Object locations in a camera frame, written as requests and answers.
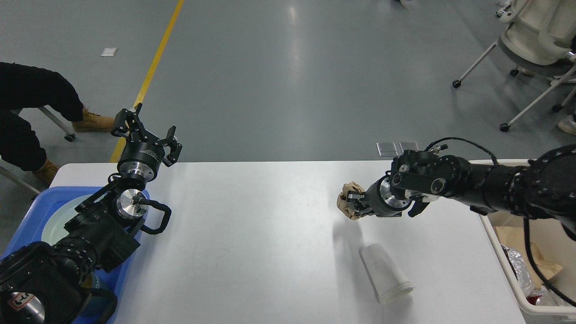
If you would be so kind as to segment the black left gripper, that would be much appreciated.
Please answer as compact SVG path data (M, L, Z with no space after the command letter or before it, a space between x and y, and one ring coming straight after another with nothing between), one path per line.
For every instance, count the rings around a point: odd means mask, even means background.
M133 109L121 109L115 116L110 134L127 141L117 164L118 172L122 175L139 175L146 182L151 182L156 179L162 162L166 167L177 163L183 146L175 137L176 126L167 130L166 137L158 140L158 146L141 142L147 140L139 117L142 105L138 103ZM165 153L166 147L169 148L169 153Z

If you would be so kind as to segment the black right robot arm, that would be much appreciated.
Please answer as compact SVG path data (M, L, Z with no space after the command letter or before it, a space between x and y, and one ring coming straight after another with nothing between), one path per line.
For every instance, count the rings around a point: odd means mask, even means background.
M550 150L527 166L504 166L489 152L491 164L473 164L464 158L440 153L447 149L445 138L424 150L404 150L392 160L391 168L363 189L352 182L344 185L337 206L351 220L364 216L410 217L419 215L436 197L454 199L480 215L507 211L520 216L524 226L527 259L545 286L571 306L567 297L537 268L530 247L530 220L555 219L566 235L575 239L576 147L565 145Z

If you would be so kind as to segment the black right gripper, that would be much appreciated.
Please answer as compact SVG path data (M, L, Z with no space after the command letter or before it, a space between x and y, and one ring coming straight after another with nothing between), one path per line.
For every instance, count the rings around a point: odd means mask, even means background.
M411 205L411 200L397 198L391 190L388 176L377 180L365 192L349 190L346 202L356 203L352 204L352 217L400 217L402 211Z

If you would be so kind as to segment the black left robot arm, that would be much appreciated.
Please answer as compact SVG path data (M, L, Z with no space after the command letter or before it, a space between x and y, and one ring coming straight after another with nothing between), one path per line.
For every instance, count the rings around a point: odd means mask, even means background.
M136 251L139 232L160 234L171 208L147 198L144 189L160 165L175 164L182 145L172 126L165 138L146 130L142 103L117 113L111 135L126 140L107 184L75 207L67 235L50 245L36 241L1 260L1 317L7 324L71 324L92 299L103 299L95 323L105 324L118 297L89 280L96 270L111 272Z

